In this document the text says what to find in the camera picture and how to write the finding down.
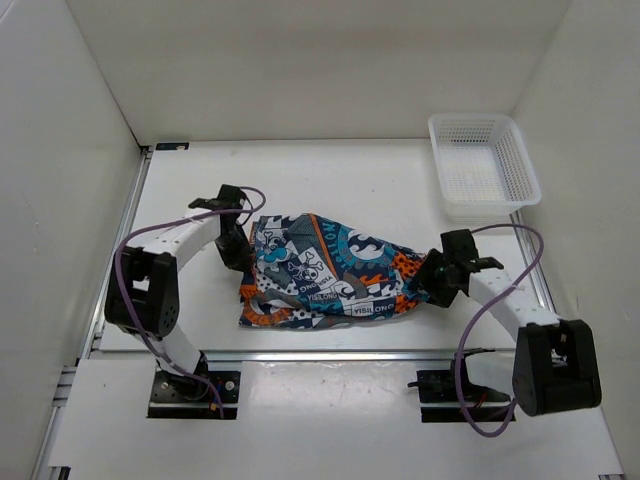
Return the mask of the colourful patterned shorts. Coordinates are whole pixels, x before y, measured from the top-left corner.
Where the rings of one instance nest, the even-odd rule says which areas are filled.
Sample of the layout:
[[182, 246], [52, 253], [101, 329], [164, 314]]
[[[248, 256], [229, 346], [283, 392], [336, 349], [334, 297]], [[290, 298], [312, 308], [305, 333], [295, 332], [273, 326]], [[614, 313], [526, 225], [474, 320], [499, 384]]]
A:
[[329, 329], [390, 320], [433, 300], [413, 283], [425, 254], [317, 214], [262, 216], [250, 245], [243, 327]]

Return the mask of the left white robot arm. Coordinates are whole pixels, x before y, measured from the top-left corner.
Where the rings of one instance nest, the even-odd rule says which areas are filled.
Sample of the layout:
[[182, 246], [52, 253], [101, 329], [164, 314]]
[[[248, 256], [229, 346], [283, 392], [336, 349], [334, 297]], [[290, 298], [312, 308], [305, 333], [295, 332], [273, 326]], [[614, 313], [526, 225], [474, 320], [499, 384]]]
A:
[[239, 220], [256, 211], [248, 190], [224, 184], [216, 197], [193, 200], [185, 217], [131, 233], [113, 256], [105, 320], [143, 343], [188, 400], [206, 395], [210, 377], [205, 354], [178, 326], [179, 272], [210, 244], [228, 269], [251, 270], [249, 241]]

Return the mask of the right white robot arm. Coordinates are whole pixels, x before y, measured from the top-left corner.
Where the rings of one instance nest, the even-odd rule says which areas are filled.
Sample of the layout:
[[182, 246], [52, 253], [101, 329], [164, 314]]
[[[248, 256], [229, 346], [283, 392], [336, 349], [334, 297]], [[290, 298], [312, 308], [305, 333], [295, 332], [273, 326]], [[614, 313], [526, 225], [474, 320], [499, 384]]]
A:
[[428, 293], [442, 308], [466, 295], [480, 306], [471, 326], [490, 314], [515, 342], [511, 354], [468, 350], [459, 342], [449, 375], [458, 400], [485, 388], [508, 396], [531, 417], [599, 406], [602, 389], [589, 325], [539, 305], [498, 260], [479, 255], [470, 230], [446, 232], [441, 244], [427, 254], [411, 288]]

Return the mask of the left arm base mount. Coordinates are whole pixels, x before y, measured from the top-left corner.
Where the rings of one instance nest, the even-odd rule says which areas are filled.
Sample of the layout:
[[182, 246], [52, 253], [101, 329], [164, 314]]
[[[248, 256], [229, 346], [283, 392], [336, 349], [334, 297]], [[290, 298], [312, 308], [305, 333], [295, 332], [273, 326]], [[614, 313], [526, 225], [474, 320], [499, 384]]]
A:
[[207, 356], [201, 359], [195, 376], [207, 383], [155, 368], [147, 417], [171, 420], [235, 420], [241, 386], [239, 370], [211, 370]]

